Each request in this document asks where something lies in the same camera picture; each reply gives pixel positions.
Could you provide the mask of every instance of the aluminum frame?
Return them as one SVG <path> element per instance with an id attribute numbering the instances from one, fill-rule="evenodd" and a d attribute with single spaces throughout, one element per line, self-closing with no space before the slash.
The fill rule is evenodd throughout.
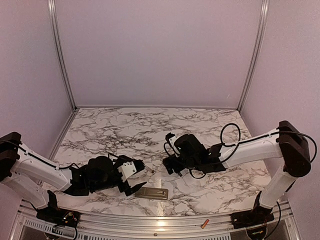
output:
<path id="1" fill-rule="evenodd" d="M 250 66 L 248 69 L 248 73 L 245 78 L 244 86 L 242 89 L 242 94 L 241 94 L 241 97 L 240 97 L 240 100 L 238 103 L 238 107 L 237 107 L 237 110 L 239 111 L 240 114 L 245 106 L 245 102 L 248 97 L 249 89 L 250 89 L 252 80 L 254 78 L 255 69 L 257 66 L 257 61 L 259 58 L 264 35 L 266 32 L 266 25 L 267 25 L 268 11 L 269 11 L 269 1 L 270 0 L 262 0 L 260 19 L 259 19 L 259 25 L 258 25 L 258 32 L 256 34 L 253 54 L 252 54 Z"/>
<path id="2" fill-rule="evenodd" d="M 73 111 L 77 109 L 76 102 L 74 95 L 72 93 L 71 84 L 69 81 L 69 76 L 64 60 L 64 55 L 62 51 L 62 45 L 60 41 L 60 34 L 59 34 L 59 27 L 58 27 L 58 19 L 57 19 L 57 13 L 56 13 L 56 1 L 55 0 L 48 0 L 48 8 L 50 13 L 50 20 L 51 20 L 51 26 L 52 26 L 52 32 L 53 32 L 53 38 L 54 38 L 54 45 L 55 50 L 57 53 L 59 66 L 61 70 L 62 80 L 65 87 L 65 91 L 68 97 L 69 104 Z"/>
<path id="3" fill-rule="evenodd" d="M 51 150 L 51 152 L 50 152 L 50 155 L 49 155 L 49 159 L 50 159 L 51 161 L 54 160 L 54 158 L 55 158 L 55 156 L 56 156 L 56 154 L 57 154 L 57 152 L 58 152 L 58 149 L 59 149 L 62 141 L 64 140 L 64 138 L 65 138 L 65 136 L 66 136 L 66 134 L 67 134 L 67 132 L 68 132 L 68 130 L 69 130 L 72 122 L 74 121 L 74 119 L 75 119 L 78 111 L 79 111 L 79 109 L 76 109 L 76 110 L 73 110 L 73 111 L 71 112 L 71 114 L 70 114 L 70 116 L 68 117 L 66 123 L 64 124 L 61 132 L 59 133 L 59 136 L 58 136 L 58 138 L 56 139 L 56 141 L 55 141 L 55 143 L 54 143 L 54 145 L 53 145 L 53 148 L 52 148 L 52 150 Z"/>
<path id="4" fill-rule="evenodd" d="M 288 201 L 280 203 L 281 219 L 285 221 L 290 240 L 300 240 L 297 226 Z M 80 211 L 78 233 L 85 235 L 111 236 L 121 239 L 205 239 L 230 234 L 243 229 L 234 229 L 231 213 L 207 214 L 199 216 L 127 216 Z M 53 223 L 36 218 L 36 211 L 30 203 L 23 200 L 14 220 L 10 240 L 19 240 L 26 220 L 40 221 L 48 227 Z M 279 209 L 273 209 L 275 220 L 278 221 Z M 209 219 L 204 229 L 201 225 Z M 57 227 L 66 237 L 73 235 L 69 227 Z"/>

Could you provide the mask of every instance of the marble surface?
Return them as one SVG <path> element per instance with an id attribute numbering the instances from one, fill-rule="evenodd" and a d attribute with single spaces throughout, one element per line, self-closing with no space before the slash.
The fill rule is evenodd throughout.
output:
<path id="1" fill-rule="evenodd" d="M 238 111 L 190 108 L 82 108 L 76 115 L 55 157 L 67 166 L 83 165 L 107 152 L 141 159 L 145 170 L 129 178 L 131 186 L 166 188 L 168 200 L 126 197 L 118 188 L 72 197 L 44 184 L 57 195 L 60 207 L 131 216 L 194 216 L 252 208 L 257 193 L 270 181 L 263 161 L 238 165 L 226 172 L 194 179 L 185 169 L 168 175 L 162 164 L 165 135 L 192 133 L 205 147 L 220 142 L 222 127 L 237 123 L 242 139 L 250 134 Z M 227 128 L 225 142 L 237 140 L 237 131 Z"/>

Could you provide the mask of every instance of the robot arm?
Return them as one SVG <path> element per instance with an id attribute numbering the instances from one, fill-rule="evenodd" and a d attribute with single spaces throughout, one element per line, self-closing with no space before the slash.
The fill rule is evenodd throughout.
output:
<path id="1" fill-rule="evenodd" d="M 268 186 L 261 191 L 249 211 L 232 214 L 235 229 L 264 224 L 274 219 L 272 208 L 289 190 L 296 179 L 311 170 L 308 141 L 288 121 L 281 121 L 277 129 L 263 135 L 226 145 L 219 143 L 206 149 L 193 134 L 166 136 L 174 154 L 162 162 L 169 174 L 183 169 L 202 171 L 204 174 L 223 172 L 239 164 L 269 158 L 283 162 Z"/>
<path id="2" fill-rule="evenodd" d="M 146 182 L 131 187 L 128 178 L 144 168 L 142 160 L 125 155 L 117 156 L 114 160 L 98 156 L 81 167 L 74 163 L 59 167 L 29 149 L 21 142 L 21 135 L 17 132 L 0 138 L 0 182 L 29 201 L 37 211 L 37 218 L 57 225 L 76 227 L 79 213 L 58 208 L 55 194 L 42 189 L 30 177 L 72 196 L 87 196 L 113 187 L 118 187 L 121 193 L 129 196 Z"/>

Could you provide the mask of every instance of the cable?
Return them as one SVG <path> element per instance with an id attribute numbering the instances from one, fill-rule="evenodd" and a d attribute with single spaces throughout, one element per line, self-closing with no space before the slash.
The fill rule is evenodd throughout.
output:
<path id="1" fill-rule="evenodd" d="M 163 144 L 164 151 L 165 151 L 166 154 L 168 154 L 169 157 L 171 157 L 171 154 L 170 154 L 170 153 L 168 152 L 168 150 L 166 149 L 166 144 L 169 144 L 169 143 L 168 143 L 168 142 L 165 142 L 165 143 Z"/>
<path id="2" fill-rule="evenodd" d="M 276 201 L 276 204 L 278 205 L 278 208 L 279 208 L 279 220 L 278 222 L 276 223 L 274 229 L 264 238 L 264 240 L 266 240 L 267 238 L 269 238 L 271 236 L 271 234 L 273 234 L 275 232 L 275 230 L 277 229 L 277 227 L 279 226 L 280 224 L 280 221 L 281 221 L 281 207 L 280 207 L 280 204 L 278 201 Z"/>
<path id="3" fill-rule="evenodd" d="M 224 125 L 224 127 L 222 128 L 222 130 L 221 130 L 221 132 L 220 132 L 220 142 L 221 142 L 222 145 L 225 146 L 225 147 L 233 147 L 233 146 L 234 146 L 234 144 L 226 145 L 226 144 L 224 143 L 223 139 L 222 139 L 222 136 L 223 136 L 223 134 L 224 134 L 224 130 L 225 130 L 227 127 L 229 127 L 229 126 L 235 126 L 235 127 L 237 128 L 238 134 L 239 134 L 238 142 L 240 142 L 240 140 L 241 140 L 241 130 L 240 130 L 240 127 L 239 127 L 237 124 L 235 124 L 235 123 L 233 123 L 233 122 L 230 122 L 230 123 Z"/>
<path id="4" fill-rule="evenodd" d="M 14 142 L 11 141 L 7 141 L 7 140 L 0 140 L 0 142 L 4 142 L 4 143 L 8 143 L 8 144 L 12 144 L 13 146 L 20 148 L 20 146 L 18 144 L 15 144 Z"/>
<path id="5" fill-rule="evenodd" d="M 59 170 L 68 169 L 68 168 L 72 167 L 73 165 L 75 165 L 78 169 L 80 168 L 76 163 L 73 162 L 69 166 L 59 167 Z"/>
<path id="6" fill-rule="evenodd" d="M 78 237 L 78 230 L 77 230 L 76 226 L 74 227 L 74 230 L 75 230 L 75 236 L 74 236 L 73 240 L 76 240 Z"/>
<path id="7" fill-rule="evenodd" d="M 202 175 L 201 177 L 195 177 L 192 173 L 192 169 L 189 169 L 189 173 L 191 175 L 191 177 L 193 177 L 194 179 L 203 179 L 207 174 L 205 173 L 204 175 Z"/>

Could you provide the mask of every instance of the lavender wall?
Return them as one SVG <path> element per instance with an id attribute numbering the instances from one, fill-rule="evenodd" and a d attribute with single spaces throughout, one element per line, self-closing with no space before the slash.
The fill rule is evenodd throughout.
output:
<path id="1" fill-rule="evenodd" d="M 0 136 L 17 131 L 48 156 L 71 108 L 46 0 L 0 1 Z M 8 239 L 20 198 L 0 184 L 0 236 Z"/>
<path id="2" fill-rule="evenodd" d="M 262 51 L 242 116 L 253 135 L 289 120 L 320 146 L 320 1 L 270 1 Z M 272 174 L 279 160 L 266 161 Z M 288 193 L 302 240 L 320 239 L 320 157 Z"/>
<path id="3" fill-rule="evenodd" d="M 78 106 L 236 108 L 259 0 L 56 1 Z"/>

